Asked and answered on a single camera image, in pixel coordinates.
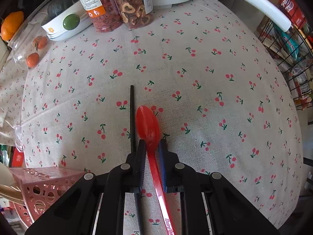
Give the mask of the red plastic spoon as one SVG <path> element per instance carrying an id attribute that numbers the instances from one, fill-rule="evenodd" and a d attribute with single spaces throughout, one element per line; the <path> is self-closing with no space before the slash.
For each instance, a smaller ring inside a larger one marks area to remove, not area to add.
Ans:
<path id="1" fill-rule="evenodd" d="M 159 123 L 153 114 L 153 111 L 146 106 L 138 107 L 135 122 L 140 139 L 144 140 L 146 143 L 150 172 L 167 234 L 177 234 L 173 227 L 174 223 L 172 221 L 165 193 L 163 192 L 162 180 L 156 159 L 156 150 L 161 138 Z"/>

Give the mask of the black chopstick gold band left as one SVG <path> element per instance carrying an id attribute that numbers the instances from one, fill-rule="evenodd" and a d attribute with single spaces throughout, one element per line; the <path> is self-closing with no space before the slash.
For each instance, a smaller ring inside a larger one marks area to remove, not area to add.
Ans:
<path id="1" fill-rule="evenodd" d="M 130 148 L 131 153 L 136 154 L 136 130 L 135 130 L 135 98 L 134 86 L 130 86 Z M 144 223 L 142 219 L 141 196 L 139 193 L 134 194 L 135 206 L 137 212 L 137 220 L 139 226 L 139 234 L 144 234 Z"/>

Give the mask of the pink perforated utensil holder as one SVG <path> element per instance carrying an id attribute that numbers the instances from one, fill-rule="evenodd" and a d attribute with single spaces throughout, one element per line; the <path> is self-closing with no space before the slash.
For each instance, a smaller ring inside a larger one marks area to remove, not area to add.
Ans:
<path id="1" fill-rule="evenodd" d="M 26 227 L 31 226 L 85 174 L 62 167 L 11 168 L 10 172 L 23 198 L 23 203 L 15 203 L 14 207 Z"/>

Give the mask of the cherry print tablecloth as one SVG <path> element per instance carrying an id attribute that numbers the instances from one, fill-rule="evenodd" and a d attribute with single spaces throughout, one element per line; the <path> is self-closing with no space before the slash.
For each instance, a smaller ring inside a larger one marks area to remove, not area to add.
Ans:
<path id="1" fill-rule="evenodd" d="M 1 144 L 20 125 L 28 168 L 102 174 L 130 152 L 130 88 L 169 150 L 224 175 L 275 227 L 297 205 L 301 130 L 287 83 L 263 44 L 218 0 L 154 13 L 146 27 L 88 27 L 27 70 L 1 70 Z"/>

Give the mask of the red box on floor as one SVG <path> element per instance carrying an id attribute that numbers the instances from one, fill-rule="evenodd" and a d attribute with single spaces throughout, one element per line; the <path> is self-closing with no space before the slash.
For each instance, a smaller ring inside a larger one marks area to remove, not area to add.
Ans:
<path id="1" fill-rule="evenodd" d="M 13 148 L 12 168 L 20 168 L 24 164 L 24 153 L 20 152 L 16 147 Z"/>

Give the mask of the wooden chopstick in holder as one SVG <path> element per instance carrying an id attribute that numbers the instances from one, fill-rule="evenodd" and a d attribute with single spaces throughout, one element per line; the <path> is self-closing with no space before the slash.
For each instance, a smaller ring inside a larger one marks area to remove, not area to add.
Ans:
<path id="1" fill-rule="evenodd" d="M 12 189 L 5 185 L 0 185 L 0 194 L 3 198 L 6 198 L 9 201 L 19 205 L 24 205 L 22 193 L 18 190 Z"/>

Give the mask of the clear plastic bag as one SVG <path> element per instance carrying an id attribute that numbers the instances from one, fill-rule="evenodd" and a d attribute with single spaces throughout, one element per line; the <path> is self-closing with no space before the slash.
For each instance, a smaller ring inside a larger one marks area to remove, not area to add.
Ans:
<path id="1" fill-rule="evenodd" d="M 1 145 L 16 147 L 19 152 L 24 152 L 21 126 L 9 124 L 1 127 Z"/>

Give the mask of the white plastic spoon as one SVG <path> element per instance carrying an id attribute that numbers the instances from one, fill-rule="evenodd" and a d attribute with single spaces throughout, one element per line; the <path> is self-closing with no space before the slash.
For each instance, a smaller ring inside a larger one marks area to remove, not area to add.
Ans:
<path id="1" fill-rule="evenodd" d="M 0 184 L 8 187 L 15 185 L 15 179 L 12 173 L 3 163 L 0 163 Z"/>

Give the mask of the glass jar with oranges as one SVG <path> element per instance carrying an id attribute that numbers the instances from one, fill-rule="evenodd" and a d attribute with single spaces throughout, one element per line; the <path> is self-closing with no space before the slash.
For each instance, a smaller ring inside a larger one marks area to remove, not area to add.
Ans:
<path id="1" fill-rule="evenodd" d="M 36 67 L 50 46 L 50 40 L 40 23 L 24 22 L 14 34 L 8 46 L 15 63 L 23 69 Z"/>

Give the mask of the white bowl with green knob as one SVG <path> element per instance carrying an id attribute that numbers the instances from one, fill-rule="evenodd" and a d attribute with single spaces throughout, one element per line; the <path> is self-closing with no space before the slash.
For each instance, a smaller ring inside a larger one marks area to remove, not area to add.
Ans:
<path id="1" fill-rule="evenodd" d="M 67 40 L 90 25 L 92 21 L 80 1 L 53 19 L 47 15 L 41 23 L 41 27 L 51 41 Z"/>

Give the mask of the jar of dried fruit rings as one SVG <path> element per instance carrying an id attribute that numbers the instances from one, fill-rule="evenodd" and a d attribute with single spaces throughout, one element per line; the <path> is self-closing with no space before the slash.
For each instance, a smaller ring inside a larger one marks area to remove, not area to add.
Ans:
<path id="1" fill-rule="evenodd" d="M 119 14 L 130 29 L 149 25 L 153 21 L 152 0 L 115 0 Z"/>

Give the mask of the jar of red dried fruit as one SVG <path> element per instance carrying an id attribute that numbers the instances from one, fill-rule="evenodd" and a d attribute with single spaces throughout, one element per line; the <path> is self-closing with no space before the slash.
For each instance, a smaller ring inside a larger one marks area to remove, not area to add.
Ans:
<path id="1" fill-rule="evenodd" d="M 115 0 L 80 0 L 97 32 L 111 32 L 122 25 Z"/>

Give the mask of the dark green squash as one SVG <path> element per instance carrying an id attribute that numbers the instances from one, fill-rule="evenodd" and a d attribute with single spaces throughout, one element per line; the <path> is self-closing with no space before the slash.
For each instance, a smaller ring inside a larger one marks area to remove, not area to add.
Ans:
<path id="1" fill-rule="evenodd" d="M 52 0 L 47 7 L 47 14 L 50 19 L 54 19 L 78 0 Z"/>

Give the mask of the orange pumpkin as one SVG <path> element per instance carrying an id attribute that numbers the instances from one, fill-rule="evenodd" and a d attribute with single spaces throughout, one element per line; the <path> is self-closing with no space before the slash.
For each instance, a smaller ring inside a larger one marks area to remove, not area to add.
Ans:
<path id="1" fill-rule="evenodd" d="M 24 21 L 22 11 L 10 13 L 2 23 L 1 38 L 3 41 L 9 41 Z"/>

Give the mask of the red plastic bag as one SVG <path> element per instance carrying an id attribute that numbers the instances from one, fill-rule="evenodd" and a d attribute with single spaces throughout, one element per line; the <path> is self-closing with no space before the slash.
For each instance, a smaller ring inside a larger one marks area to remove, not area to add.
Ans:
<path id="1" fill-rule="evenodd" d="M 279 0 L 278 4 L 294 25 L 300 29 L 305 25 L 306 17 L 295 0 Z"/>

